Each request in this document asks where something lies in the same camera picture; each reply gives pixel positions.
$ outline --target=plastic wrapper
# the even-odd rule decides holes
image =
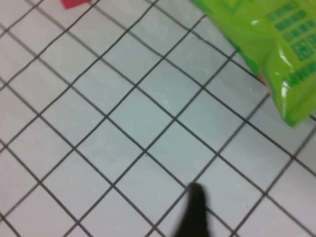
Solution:
[[[192,0],[295,126],[316,109],[316,0]]]

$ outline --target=green plastic bag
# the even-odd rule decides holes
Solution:
[[[192,0],[269,87],[295,126],[316,109],[316,0]]]

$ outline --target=white tile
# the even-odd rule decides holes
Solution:
[[[167,58],[201,84],[205,84],[226,61],[222,54],[192,33]]]
[[[148,146],[171,118],[139,90],[134,90],[110,116],[124,131]]]
[[[142,151],[108,120],[79,146],[79,150],[113,182]]]
[[[179,124],[174,123],[149,149],[184,184],[191,182],[214,153]]]
[[[164,60],[142,81],[140,87],[173,115],[178,114],[200,88]]]
[[[263,199],[238,234],[243,237],[308,237],[309,235],[270,200]]]
[[[34,185],[35,179],[9,153],[4,150],[0,154],[0,211],[5,214]]]
[[[124,33],[124,30],[94,8],[88,11],[70,31],[99,55]]]
[[[44,0],[39,7],[52,16],[63,27],[67,28],[89,8],[89,5],[84,3],[65,10],[64,6],[59,1]]]
[[[0,223],[0,236],[16,237],[15,233],[9,228],[9,226],[4,221]]]
[[[44,184],[77,219],[110,187],[77,152],[72,152]]]
[[[190,1],[160,0],[156,5],[187,28],[191,28],[203,16],[203,12]]]
[[[0,22],[9,27],[31,8],[26,1],[1,0]]]
[[[260,192],[217,158],[198,180],[210,196],[210,208],[235,228],[260,197]]]
[[[92,53],[67,34],[48,47],[41,58],[68,82],[72,82],[96,59]]]
[[[31,11],[11,31],[36,54],[62,32],[37,10]]]
[[[25,67],[33,56],[8,34],[0,38],[0,77],[8,81]]]
[[[10,148],[40,179],[71,149],[40,118],[31,123]]]
[[[229,43],[217,26],[208,17],[204,17],[201,20],[201,22],[194,28],[194,32],[198,33],[204,40],[210,42],[228,56],[235,50],[231,43]]]
[[[103,58],[134,83],[160,59],[130,34],[126,34]]]
[[[316,234],[316,178],[305,168],[294,162],[270,195]]]
[[[74,224],[70,216],[41,186],[37,187],[7,219],[24,237],[62,236]]]
[[[243,117],[268,93],[263,84],[234,63],[228,63],[207,89]]]
[[[9,89],[0,91],[0,138],[12,139],[35,114]]]
[[[183,192],[183,188],[146,155],[134,164],[117,187],[154,223]]]
[[[314,135],[298,155],[298,159],[316,172],[316,135]]]
[[[65,88],[66,84],[40,61],[34,61],[10,85],[38,112]]]
[[[131,31],[161,54],[168,52],[186,32],[154,7]]]
[[[263,190],[290,158],[249,125],[228,144],[222,156]]]
[[[73,231],[70,232],[68,237],[88,237],[88,235],[77,226]]]
[[[188,195],[185,195],[158,226],[158,228],[168,237],[172,236],[183,217],[187,207],[187,198]],[[207,213],[207,220],[208,230],[212,236],[228,237],[230,235],[230,231],[210,213]]]
[[[242,58],[242,56],[237,53],[234,57],[233,60],[238,63],[239,65],[243,66],[245,69],[247,69],[249,72],[251,72],[250,68],[246,64],[245,60]]]
[[[132,88],[132,84],[98,61],[79,78],[75,87],[107,114]]]
[[[76,145],[102,119],[102,115],[73,90],[68,90],[43,116]]]
[[[110,191],[82,223],[94,237],[139,237],[151,229],[115,190]]]
[[[179,119],[215,150],[227,141],[242,121],[204,91]]]
[[[97,6],[128,28],[150,5],[144,0],[101,0]]]
[[[250,122],[292,154],[300,147],[316,124],[308,118],[295,128],[288,126],[282,120],[271,97],[260,107]]]

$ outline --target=black object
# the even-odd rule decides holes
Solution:
[[[173,237],[211,237],[207,227],[206,195],[197,183],[189,185],[189,201]]]

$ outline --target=red object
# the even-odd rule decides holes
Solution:
[[[78,6],[80,4],[83,4],[83,3],[89,2],[89,1],[91,1],[91,0],[61,0],[61,2],[63,3],[63,5],[66,9]]]

